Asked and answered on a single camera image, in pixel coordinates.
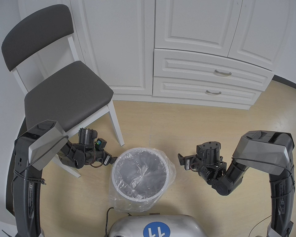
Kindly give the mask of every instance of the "robotic arm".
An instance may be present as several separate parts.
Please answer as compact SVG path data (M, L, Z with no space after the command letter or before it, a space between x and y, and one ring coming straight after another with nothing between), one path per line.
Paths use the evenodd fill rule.
M290 133L249 131L243 135L227 164L220 156L219 142L197 145L196 155L183 157L178 154L185 170L198 172L207 184L220 195L229 195L241 184L249 167L269 173L272 219L267 237L289 236L293 222L291 214L295 192L292 150L294 142Z
M104 151L107 143L104 139L94 142L97 135L95 130L80 129L79 143L73 144L58 122L46 120L16 139L12 181L16 236L44 236L39 217L40 185L45 184L41 175L42 169L56 154L64 165L77 169L84 165L93 166L96 161L105 166L115 162L116 157Z

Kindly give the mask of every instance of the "wooden floor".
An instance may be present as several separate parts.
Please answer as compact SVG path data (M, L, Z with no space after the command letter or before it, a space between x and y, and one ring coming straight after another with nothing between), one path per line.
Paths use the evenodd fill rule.
M211 237L248 237L250 230L271 214L268 174L249 169L233 193L220 196L197 173L185 171L177 154L192 155L197 144L218 141L221 155L229 165L240 137L247 131L290 132L296 140L295 89L272 81L248 111L131 101L114 101L114 106L125 141L123 147L116 140L108 115L89 126L108 141L106 151L119 156L134 147L157 148L176 166L175 182L150 213L191 215ZM78 142L78 135L71 141ZM46 236L104 236L111 168L85 166L79 170L80 178L53 162L44 168L47 185L42 185L40 213ZM109 226L124 216L111 210ZM296 222L296 204L292 221ZM269 222L270 218L260 223L251 236L266 236ZM290 236L296 236L296 226Z

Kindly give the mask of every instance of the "cylindrical motor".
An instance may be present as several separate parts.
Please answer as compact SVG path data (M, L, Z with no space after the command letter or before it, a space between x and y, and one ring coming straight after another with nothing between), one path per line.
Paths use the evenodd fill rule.
M221 144L219 142L205 142L196 146L196 153L203 165L214 165L220 161Z
M98 137L98 132L93 129L80 128L78 136L80 144L93 145L94 139Z

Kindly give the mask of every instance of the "chair backrest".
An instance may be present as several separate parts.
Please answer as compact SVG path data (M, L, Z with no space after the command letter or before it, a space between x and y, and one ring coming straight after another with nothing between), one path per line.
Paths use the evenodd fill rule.
M54 41L74 33L69 8L57 4L20 21L5 37L1 50L9 71Z

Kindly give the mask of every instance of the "drawer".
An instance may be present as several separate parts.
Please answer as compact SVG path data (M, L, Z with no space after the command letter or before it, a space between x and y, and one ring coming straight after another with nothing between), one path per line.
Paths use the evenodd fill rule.
M225 57L155 49L154 76L212 81L265 91L274 74L264 68Z
M209 81L153 77L153 96L253 105L261 91Z

